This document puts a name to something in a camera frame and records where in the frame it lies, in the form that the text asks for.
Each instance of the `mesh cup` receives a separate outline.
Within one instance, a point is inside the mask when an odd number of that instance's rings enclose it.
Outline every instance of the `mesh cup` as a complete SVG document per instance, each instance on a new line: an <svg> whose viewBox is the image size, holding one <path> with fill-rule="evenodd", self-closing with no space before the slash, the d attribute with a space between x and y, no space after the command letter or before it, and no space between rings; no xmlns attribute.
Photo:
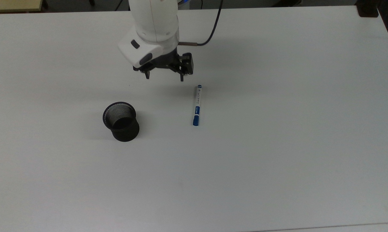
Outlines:
<svg viewBox="0 0 388 232"><path fill-rule="evenodd" d="M135 109L126 102L116 102L107 107L103 116L105 126L118 141L131 141L139 133Z"/></svg>

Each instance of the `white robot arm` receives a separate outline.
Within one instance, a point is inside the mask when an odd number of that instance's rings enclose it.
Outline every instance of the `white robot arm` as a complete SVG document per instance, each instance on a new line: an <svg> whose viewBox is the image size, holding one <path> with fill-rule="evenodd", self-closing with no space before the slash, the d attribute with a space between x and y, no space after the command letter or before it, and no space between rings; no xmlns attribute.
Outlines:
<svg viewBox="0 0 388 232"><path fill-rule="evenodd" d="M191 53L179 56L177 0L129 0L135 25L118 47L135 71L145 73L154 68L170 69L183 76L193 73Z"/></svg>

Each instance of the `table surface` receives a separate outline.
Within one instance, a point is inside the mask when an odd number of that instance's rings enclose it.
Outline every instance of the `table surface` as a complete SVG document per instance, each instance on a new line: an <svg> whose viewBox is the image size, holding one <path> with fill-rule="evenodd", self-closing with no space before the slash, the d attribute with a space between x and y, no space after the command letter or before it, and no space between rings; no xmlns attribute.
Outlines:
<svg viewBox="0 0 388 232"><path fill-rule="evenodd" d="M284 232L388 232L388 224L293 229Z"/></svg>
<svg viewBox="0 0 388 232"><path fill-rule="evenodd" d="M179 11L204 41L216 10ZM129 12L0 15L0 231L388 223L388 34L355 6L224 9L194 75L134 72ZM200 126L192 126L196 85ZM102 122L132 104L128 143Z"/></svg>
<svg viewBox="0 0 388 232"><path fill-rule="evenodd" d="M0 0L0 12L39 11L42 0Z"/></svg>

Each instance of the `cable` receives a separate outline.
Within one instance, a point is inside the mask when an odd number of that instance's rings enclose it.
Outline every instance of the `cable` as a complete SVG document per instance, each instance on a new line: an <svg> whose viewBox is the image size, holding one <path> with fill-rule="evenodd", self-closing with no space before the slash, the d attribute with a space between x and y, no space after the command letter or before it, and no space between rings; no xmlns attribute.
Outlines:
<svg viewBox="0 0 388 232"><path fill-rule="evenodd" d="M209 42L209 41L211 40L211 38L213 37L214 31L215 31L215 29L216 29L216 27L217 27L219 15L220 15L221 9L222 9L222 3L223 3L223 0L221 0L221 2L220 2L220 6L219 6L219 8L218 8L217 18L215 19L213 31L211 32L211 35L210 35L210 37L207 39L207 41L205 41L205 42L203 42L203 43L179 42L178 45L183 45L183 46L204 46L204 45L208 44L208 42Z"/></svg>
<svg viewBox="0 0 388 232"><path fill-rule="evenodd" d="M119 8L119 6L121 5L122 1L123 1L123 0L121 0L121 1L119 2L119 4L118 4L117 8L115 9L115 11L118 10L118 8Z"/></svg>

